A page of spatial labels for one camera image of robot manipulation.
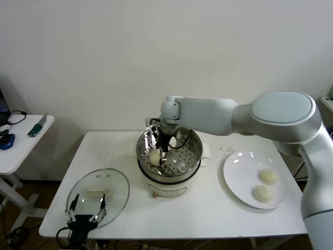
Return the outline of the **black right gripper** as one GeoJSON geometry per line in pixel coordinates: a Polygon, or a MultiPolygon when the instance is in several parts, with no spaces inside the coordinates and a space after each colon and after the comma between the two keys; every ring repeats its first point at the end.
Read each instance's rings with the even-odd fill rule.
{"type": "Polygon", "coordinates": [[[166,152],[169,151],[169,142],[171,140],[171,135],[160,133],[157,138],[157,149],[161,150],[161,164],[163,165],[166,161],[166,152]]]}

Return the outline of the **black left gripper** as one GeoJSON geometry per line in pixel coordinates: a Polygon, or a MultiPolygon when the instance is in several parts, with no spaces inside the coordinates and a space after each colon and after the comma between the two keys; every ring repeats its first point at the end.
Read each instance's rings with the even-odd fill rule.
{"type": "Polygon", "coordinates": [[[105,194],[100,199],[99,212],[96,215],[75,215],[74,211],[79,200],[79,194],[70,203],[69,208],[65,210],[67,216],[67,225],[72,231],[69,245],[84,245],[90,231],[97,228],[97,223],[100,223],[106,216],[106,201],[105,194]]]}

